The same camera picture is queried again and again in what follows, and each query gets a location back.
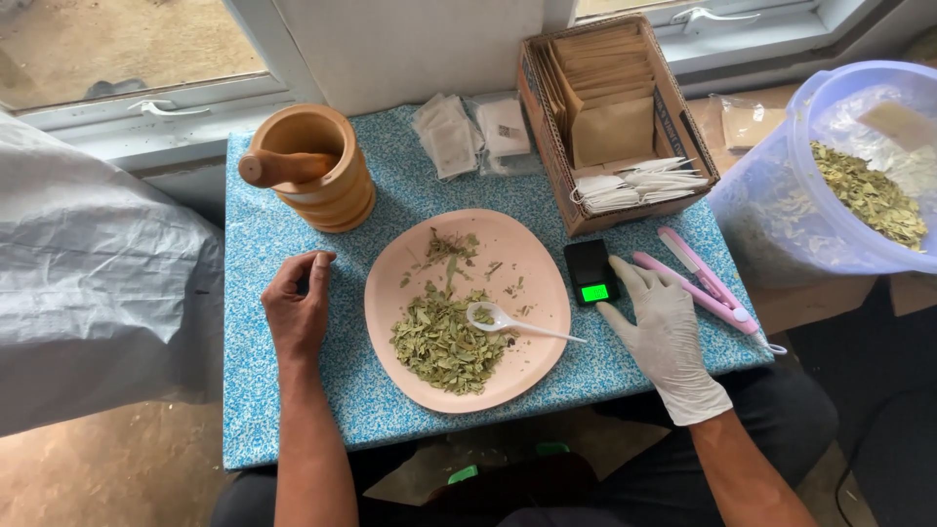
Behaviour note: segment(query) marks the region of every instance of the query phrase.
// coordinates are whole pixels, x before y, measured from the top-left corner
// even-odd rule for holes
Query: window handle
[[[159,108],[157,104],[163,105],[164,108]],[[195,115],[206,115],[211,112],[208,108],[204,110],[190,110],[190,111],[174,111],[175,103],[171,100],[160,100],[160,99],[151,99],[147,98],[135,104],[131,104],[127,107],[128,110],[133,110],[134,108],[140,107],[140,113],[149,113],[154,115],[162,121],[175,121],[178,119],[186,119]]]
[[[691,33],[699,33],[704,29],[731,29],[733,27],[739,27],[740,25],[748,25],[758,20],[760,16],[760,13],[756,13],[744,17],[721,17],[719,15],[714,15],[712,11],[707,8],[692,8],[674,15],[674,18],[670,19],[670,24],[685,23],[686,26],[683,28],[683,34],[689,35]]]

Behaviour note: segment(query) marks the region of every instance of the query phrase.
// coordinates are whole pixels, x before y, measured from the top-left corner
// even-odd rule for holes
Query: qr code label
[[[498,135],[501,137],[515,138],[520,134],[521,130],[517,128],[505,127],[504,125],[498,125]]]

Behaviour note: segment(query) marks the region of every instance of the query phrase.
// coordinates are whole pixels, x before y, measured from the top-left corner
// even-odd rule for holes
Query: digital scale
[[[591,306],[596,302],[618,300],[618,277],[608,263],[604,240],[570,244],[563,248],[566,268],[570,271],[576,304]]]

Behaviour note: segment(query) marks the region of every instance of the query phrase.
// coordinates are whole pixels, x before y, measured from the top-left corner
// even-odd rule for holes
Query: paper bag stack
[[[654,74],[637,24],[558,38],[536,57],[575,169],[654,153]]]

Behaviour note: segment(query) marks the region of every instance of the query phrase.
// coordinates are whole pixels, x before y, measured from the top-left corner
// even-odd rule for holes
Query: human hand
[[[732,408],[725,388],[703,366],[693,299],[680,279],[618,256],[608,262],[632,298],[637,326],[605,302],[597,304],[599,312],[654,383],[674,424],[685,427]]]
[[[328,250],[290,256],[260,294],[281,369],[308,363],[318,370],[329,316],[329,265],[334,259],[335,253]],[[305,296],[298,293],[300,279],[309,280]]]

